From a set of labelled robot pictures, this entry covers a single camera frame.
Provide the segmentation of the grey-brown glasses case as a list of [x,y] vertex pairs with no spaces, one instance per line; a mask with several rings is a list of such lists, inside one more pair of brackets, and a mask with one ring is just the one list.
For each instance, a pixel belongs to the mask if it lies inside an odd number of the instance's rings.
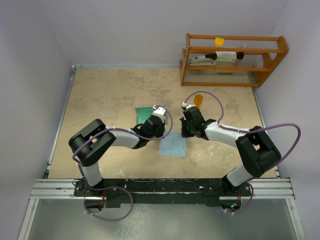
[[154,115],[152,115],[153,106],[154,105],[147,105],[147,106],[138,106],[135,108],[136,123],[137,124],[143,124],[150,116],[154,116]]

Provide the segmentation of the light blue cleaning cloth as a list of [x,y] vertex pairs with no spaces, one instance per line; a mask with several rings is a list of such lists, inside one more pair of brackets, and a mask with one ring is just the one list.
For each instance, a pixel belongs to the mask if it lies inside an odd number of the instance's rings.
[[187,139],[180,132],[171,131],[165,138],[160,140],[159,154],[170,157],[185,157]]

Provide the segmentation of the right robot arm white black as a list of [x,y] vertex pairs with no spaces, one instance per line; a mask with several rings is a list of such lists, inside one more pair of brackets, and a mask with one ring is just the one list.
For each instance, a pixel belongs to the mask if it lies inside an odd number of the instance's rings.
[[248,180],[259,178],[281,159],[281,153],[261,127],[232,131],[230,126],[220,125],[214,119],[205,120],[194,105],[182,107],[181,135],[197,137],[206,141],[220,142],[238,150],[241,165],[221,180],[221,190],[228,196],[235,195]]

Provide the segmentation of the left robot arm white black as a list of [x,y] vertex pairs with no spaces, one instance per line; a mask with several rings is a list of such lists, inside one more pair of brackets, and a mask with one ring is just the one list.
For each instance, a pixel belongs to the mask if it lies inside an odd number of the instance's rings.
[[103,191],[103,177],[98,161],[110,147],[140,149],[153,139],[161,139],[165,133],[165,117],[151,115],[142,124],[130,129],[106,126],[101,119],[95,119],[72,136],[68,145],[77,162],[85,190],[91,196]]

